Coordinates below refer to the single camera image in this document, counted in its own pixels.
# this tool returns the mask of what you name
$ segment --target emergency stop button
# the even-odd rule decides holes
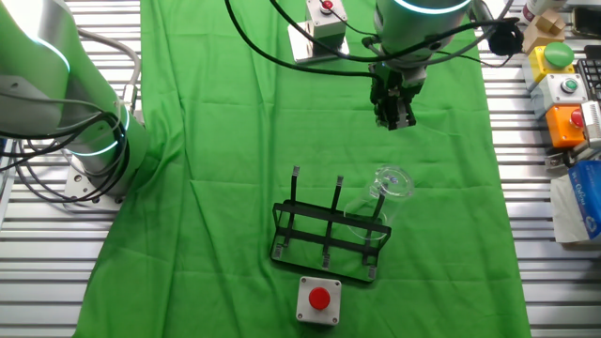
[[[321,12],[329,15],[331,14],[331,10],[334,8],[334,3],[330,0],[325,0],[321,2]]]
[[[570,123],[576,128],[584,127],[584,119],[582,118],[581,110],[577,109],[572,112],[572,115],[570,116]]]
[[[309,294],[309,303],[316,310],[323,310],[330,305],[330,292],[323,287],[316,287]]]

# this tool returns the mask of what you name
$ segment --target green cloth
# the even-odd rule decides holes
[[[232,3],[258,45],[292,60],[267,0]],[[282,3],[302,18],[303,1]],[[345,5],[350,22],[370,30],[374,1]],[[237,35],[223,1],[143,0],[142,32],[150,150],[75,337],[530,336],[478,64],[429,68],[413,104],[418,125],[389,132],[375,126],[369,79],[270,63]],[[353,53],[369,55],[360,36],[348,37]],[[461,34],[447,51],[471,40]],[[288,197],[294,165],[308,203],[328,206],[344,175],[344,206],[384,163],[410,173],[416,191],[378,279],[343,279],[338,326],[299,323],[299,278],[324,274],[271,262],[272,204]]]

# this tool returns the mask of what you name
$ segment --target workbench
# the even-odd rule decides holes
[[[493,14],[503,7],[501,0],[487,3]],[[81,27],[116,38],[140,52],[138,1],[68,4]],[[517,16],[523,5],[524,0],[516,0],[510,15]],[[569,14],[564,13],[563,18],[568,22]],[[566,36],[577,58],[584,57],[585,45],[601,43],[574,37],[569,27]],[[132,62],[97,42],[84,40],[83,44],[121,95]],[[484,61],[502,62],[488,50],[487,43],[479,48]],[[514,57],[503,69],[483,66],[482,71],[532,336],[601,337],[601,247],[574,249],[554,240],[549,194],[553,176],[544,166],[545,152],[524,85],[520,67],[524,57]],[[140,101],[137,109],[142,109]],[[45,183],[64,189],[68,164],[61,154],[35,158],[31,163]],[[60,205],[42,202],[15,177],[8,177],[1,193],[0,336],[69,337],[115,214],[68,213]]]

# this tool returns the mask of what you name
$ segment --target cable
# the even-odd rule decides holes
[[[110,115],[110,113],[101,112],[100,114],[97,114],[94,117],[87,119],[87,121],[85,121],[85,123],[82,126],[73,128],[72,130],[69,130],[69,131],[60,131],[57,133],[46,134],[46,135],[20,135],[20,134],[16,134],[16,133],[12,133],[12,132],[0,131],[0,136],[6,137],[6,138],[12,138],[12,139],[29,139],[29,140],[48,140],[48,139],[53,139],[53,138],[56,139],[56,138],[72,135],[74,132],[78,131],[81,127],[89,126],[89,123],[92,121],[98,121],[99,119],[105,119],[106,115]]]
[[[304,72],[313,73],[313,74],[325,74],[325,75],[349,76],[349,77],[368,77],[368,78],[372,78],[372,79],[376,80],[380,84],[384,84],[384,81],[379,76],[377,76],[376,74],[370,73],[370,72],[311,69],[311,68],[307,68],[307,67],[301,67],[301,66],[286,63],[278,58],[275,58],[275,57],[263,52],[259,47],[257,47],[248,38],[246,33],[244,33],[244,31],[242,30],[242,27],[240,27],[238,19],[236,19],[236,15],[234,14],[234,10],[232,9],[232,6],[230,4],[230,1],[229,0],[224,0],[224,1],[225,1],[225,6],[227,7],[227,13],[229,14],[229,17],[230,17],[232,23],[236,27],[238,34],[242,37],[244,42],[246,42],[246,44],[249,45],[249,47],[251,47],[251,49],[253,49],[255,52],[257,52],[261,56],[265,57],[269,61],[271,61],[275,64],[278,64],[282,67],[286,67],[288,69],[304,71]]]
[[[271,4],[273,5],[273,7],[280,13],[280,15],[282,15],[284,17],[284,19],[290,23],[290,25],[292,25],[297,31],[299,31],[299,33],[303,34],[307,39],[309,39],[310,41],[312,41],[314,44],[318,45],[319,47],[322,47],[323,49],[327,50],[328,52],[346,59],[346,60],[350,60],[350,61],[358,61],[358,62],[381,62],[381,61],[388,61],[388,60],[392,60],[401,56],[405,56],[407,54],[411,54],[415,51],[418,51],[422,48],[425,48],[429,45],[431,45],[432,43],[438,42],[442,39],[451,37],[457,33],[463,32],[465,30],[468,29],[472,29],[472,28],[477,28],[477,27],[483,27],[483,26],[490,26],[490,25],[501,25],[501,24],[507,24],[509,22],[515,22],[518,21],[517,18],[512,18],[509,19],[509,21],[498,21],[498,20],[493,20],[493,21],[482,21],[482,22],[478,22],[478,23],[467,23],[464,25],[461,25],[457,28],[451,29],[445,33],[442,33],[438,36],[435,36],[433,38],[429,38],[426,39],[418,44],[415,44],[411,47],[406,48],[403,51],[400,52],[396,52],[396,53],[392,53],[392,54],[386,54],[383,56],[377,56],[377,57],[362,57],[362,56],[354,56],[354,55],[347,55],[347,54],[342,54],[336,50],[334,50],[333,48],[331,48],[330,46],[324,44],[323,42],[313,38],[309,33],[307,33],[304,29],[302,29],[299,25],[297,25],[297,23],[294,22],[294,20],[285,12],[285,10],[277,3],[277,0],[270,0]]]
[[[468,44],[467,46],[463,47],[462,49],[449,54],[448,56],[444,56],[444,57],[440,57],[434,60],[425,60],[425,61],[417,61],[417,62],[403,62],[403,61],[397,61],[397,60],[391,60],[388,61],[389,64],[396,64],[397,67],[402,66],[402,68],[418,68],[418,67],[426,67],[426,66],[432,66],[432,65],[436,65],[438,63],[441,62],[445,62],[445,61],[449,61],[455,57],[458,57],[462,54],[464,54],[465,52],[469,51],[470,49],[476,47],[478,45],[478,43],[484,41],[486,39],[486,35],[482,35],[479,38],[477,38],[476,40],[474,40],[473,42],[471,42],[470,44]],[[383,53],[379,50],[375,50],[376,54],[378,55],[383,55]]]
[[[101,120],[105,120],[105,121],[110,120],[110,118],[115,118],[115,117],[110,113],[103,113],[103,114],[99,115],[95,119],[87,122],[85,125],[78,128],[78,130],[76,132],[74,132],[67,140],[65,140],[63,143],[56,145],[56,146],[47,146],[47,147],[43,148],[42,150],[34,150],[33,153],[0,152],[0,156],[23,158],[22,160],[15,161],[12,164],[9,164],[3,168],[0,168],[0,172],[6,171],[7,169],[12,168],[14,166],[20,165],[26,161],[31,160],[32,158],[34,158],[36,156],[45,155],[45,154],[49,154],[51,152],[58,151],[58,150],[64,148],[65,146],[68,146],[71,142],[73,142],[73,140],[75,140],[77,137],[79,137],[79,135],[81,135],[82,132],[84,132],[87,128],[91,127],[92,125],[94,125],[95,123],[97,123]]]
[[[91,139],[91,140],[89,140],[89,141],[85,141],[85,142],[80,142],[80,141],[78,141],[78,142],[73,142],[73,144],[74,144],[74,145],[81,145],[81,144],[88,144],[88,145],[90,145],[90,144],[93,144],[93,143],[95,143],[96,141],[98,141],[99,139],[102,139],[102,138],[104,138],[104,137],[105,137],[106,135],[108,135],[109,133],[112,133],[112,132],[114,132],[114,131],[115,131],[115,129],[119,128],[119,125],[121,124],[121,115],[123,114],[123,110],[121,109],[121,108],[123,108],[123,104],[122,104],[122,103],[123,103],[123,101],[122,101],[122,100],[119,100],[119,104],[116,106],[116,109],[117,109],[117,111],[118,111],[118,114],[116,114],[117,120],[116,120],[116,123],[115,123],[115,125],[114,125],[114,126],[111,128],[111,129],[109,129],[108,131],[106,131],[104,134],[102,134],[102,135],[100,135],[100,136],[97,136],[96,138],[93,138],[93,139]]]
[[[48,187],[47,185],[45,185],[40,179],[39,177],[36,175],[36,173],[33,171],[33,169],[31,168],[31,165],[28,162],[25,162],[25,166],[27,167],[31,177],[36,180],[36,182],[41,185],[44,189],[46,189],[48,192],[54,194],[57,197],[60,197],[60,199],[52,199],[49,198],[47,196],[44,196],[43,194],[37,192],[25,179],[24,175],[23,175],[23,171],[21,169],[20,166],[17,167],[17,173],[19,175],[20,180],[22,181],[22,183],[27,186],[27,188],[33,193],[35,194],[37,197],[49,202],[49,203],[77,203],[77,202],[88,202],[88,201],[94,201],[97,200],[98,198],[100,198],[101,196],[105,195],[108,191],[110,191],[115,184],[123,177],[123,174],[125,174],[125,171],[127,170],[127,166],[129,164],[130,161],[130,145],[127,141],[127,138],[125,136],[125,129],[123,128],[123,125],[120,125],[120,131],[116,131],[116,139],[118,141],[119,146],[122,148],[120,151],[120,155],[116,158],[116,161],[114,162],[113,165],[111,165],[111,167],[113,167],[111,169],[111,174],[99,185],[99,187],[89,193],[86,196],[80,197],[80,198],[72,198],[72,197],[67,197],[63,194],[61,194],[60,192],[56,192],[54,190],[52,190],[50,187]],[[21,151],[23,152],[23,143],[20,142],[20,148]],[[123,165],[121,166],[118,175],[115,177],[115,172],[116,172],[116,165],[115,163],[119,163],[120,159],[122,158],[122,155],[125,154],[124,159],[123,159]]]
[[[27,140],[27,144],[29,145],[30,148],[32,148],[34,150],[34,152],[36,151],[41,151],[44,148],[38,148],[37,146],[35,146],[33,144],[33,142],[31,142],[31,140]],[[54,140],[52,143],[50,143],[48,146],[55,146],[57,144],[56,140]]]
[[[451,55],[451,53],[448,53],[448,52],[443,52],[443,51],[438,51],[437,53],[440,53],[440,54],[445,54],[445,55]],[[509,55],[509,56],[508,56],[508,57],[505,59],[505,61],[503,61],[503,63],[501,63],[500,65],[492,65],[492,64],[489,64],[489,63],[487,63],[487,62],[484,62],[484,61],[482,61],[482,60],[478,60],[478,59],[477,59],[477,58],[475,58],[475,57],[471,57],[471,56],[467,56],[467,55],[458,55],[457,57],[461,57],[461,58],[465,58],[465,59],[468,59],[468,60],[471,60],[471,61],[475,61],[475,62],[481,63],[481,64],[483,64],[483,65],[485,65],[485,66],[489,66],[489,67],[491,67],[491,68],[501,68],[501,67],[504,67],[505,65],[507,65],[507,63],[509,62],[509,60],[511,60],[511,59],[512,59],[512,57],[514,57],[514,56],[513,56],[513,55]]]
[[[95,110],[101,112],[102,108],[92,102],[86,102],[82,100],[60,100],[60,99],[43,99],[43,98],[31,98],[31,97],[23,97],[20,95],[15,95],[12,93],[2,92],[0,91],[0,96],[4,96],[7,98],[17,99],[17,100],[28,100],[32,102],[40,102],[40,103],[55,103],[55,104],[81,104],[83,106],[87,106],[90,108],[94,108]]]
[[[509,12],[509,9],[511,9],[511,6],[514,4],[514,0],[509,0],[507,1],[507,4],[505,4],[505,7],[503,8],[503,10],[501,11],[501,13],[499,14],[499,16],[497,17],[497,20],[500,20],[502,18],[505,17],[505,15],[507,15],[507,13]]]
[[[73,168],[73,170],[75,170],[76,172],[78,172],[78,173],[80,173],[80,174],[82,174],[84,176],[87,176],[87,173],[83,169],[81,169],[80,167],[78,167],[77,165],[75,165],[75,163],[73,162],[73,159],[71,158],[73,155],[70,154],[70,156],[69,156],[69,151],[68,150],[66,150],[66,149],[60,149],[60,152],[61,152],[61,154],[63,154],[63,157],[65,158],[65,160],[67,160],[67,163],[69,164],[69,166],[71,168]]]
[[[81,122],[74,123],[74,124],[72,124],[72,125],[70,125],[70,126],[67,126],[67,127],[57,127],[56,129],[57,129],[58,131],[62,131],[62,130],[68,130],[68,129],[72,129],[72,128],[75,128],[75,127],[79,127],[79,126],[83,125],[85,122],[87,122],[87,121],[91,120],[92,118],[94,118],[94,117],[95,117],[96,115],[98,115],[98,114],[99,114],[99,113],[97,113],[97,114],[94,114],[94,115],[92,115],[91,117],[89,117],[88,119],[85,119],[85,120],[83,120],[83,121],[81,121]]]
[[[363,34],[363,35],[367,35],[367,36],[372,36],[372,37],[377,37],[378,34],[375,33],[367,33],[367,32],[363,32],[353,26],[350,25],[350,23],[348,23],[348,21],[343,20],[338,13],[336,13],[335,11],[330,9],[330,13],[333,14],[336,18],[338,18],[338,20],[340,20],[341,23],[344,23],[349,29],[354,30],[355,32],[359,33],[359,34]]]
[[[77,33],[84,38],[90,38],[95,40],[96,42],[105,44],[107,46],[111,46],[119,51],[124,52],[130,59],[133,61],[133,74],[131,75],[130,81],[128,85],[135,85],[138,82],[138,78],[140,77],[140,71],[142,70],[142,61],[132,48],[124,45],[123,43],[112,39],[103,37],[102,35],[98,35],[96,33],[88,32],[82,28],[77,28]]]

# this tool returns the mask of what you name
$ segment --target glass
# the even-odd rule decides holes
[[[345,216],[358,215],[371,218],[375,223],[391,226],[401,209],[400,202],[412,196],[413,190],[413,180],[403,169],[396,165],[383,165],[376,170],[374,179],[362,193],[347,204]],[[367,230],[352,226],[348,229],[365,240],[378,240],[386,236],[382,234],[375,238]]]

